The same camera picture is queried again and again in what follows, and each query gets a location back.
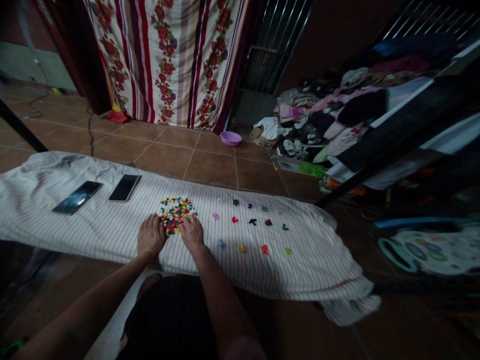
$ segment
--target smartphone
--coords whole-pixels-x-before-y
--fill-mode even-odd
[[[127,202],[141,178],[141,175],[123,175],[108,200],[123,203]]]
[[[75,190],[69,197],[59,203],[53,209],[55,213],[72,215],[85,202],[97,192],[103,184],[94,181],[85,181],[77,190]]]

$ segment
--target striped bed sheet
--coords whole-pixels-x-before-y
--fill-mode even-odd
[[[124,174],[142,179],[128,202],[108,201]],[[103,186],[75,214],[52,212],[85,181]],[[316,206],[172,179],[86,155],[37,153],[1,174],[0,239],[127,263],[136,255],[141,222],[160,212],[167,197],[191,199],[205,244],[232,284],[270,299],[319,301],[340,326],[353,324],[379,307],[380,298],[370,295],[373,283],[362,275],[335,233],[335,220]],[[213,212],[219,215],[216,221]],[[239,221],[232,223],[232,217]],[[257,219],[257,226],[249,224],[250,219]],[[267,219],[272,226],[265,225]],[[283,224],[289,230],[283,230]],[[224,248],[219,247],[219,239]],[[269,255],[262,253],[265,244]],[[241,245],[245,253],[238,251]],[[290,255],[285,248],[291,249]],[[159,261],[166,272],[198,275],[179,233],[168,238]]]

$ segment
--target metal grille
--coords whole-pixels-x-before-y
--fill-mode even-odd
[[[458,41],[465,41],[477,30],[479,22],[480,16],[473,11],[425,0],[407,0],[377,40],[417,34],[453,33]]]
[[[250,48],[240,88],[263,94],[277,91],[312,11],[314,0],[268,0],[258,39]]]

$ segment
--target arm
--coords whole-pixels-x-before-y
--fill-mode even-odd
[[[181,238],[193,256],[200,274],[219,358],[235,357],[239,351],[247,351],[249,355],[255,355],[256,359],[264,359],[255,328],[229,280],[204,246],[200,222],[193,215],[182,217],[180,222]]]
[[[157,214],[141,224],[137,256],[44,327],[14,359],[83,359],[128,290],[165,244]]]

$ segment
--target hand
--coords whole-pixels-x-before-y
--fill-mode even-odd
[[[157,255],[165,245],[165,228],[156,213],[149,215],[140,225],[138,231],[137,254],[149,252]]]
[[[179,228],[181,239],[192,255],[204,247],[204,229],[197,217],[192,214],[182,217]]]

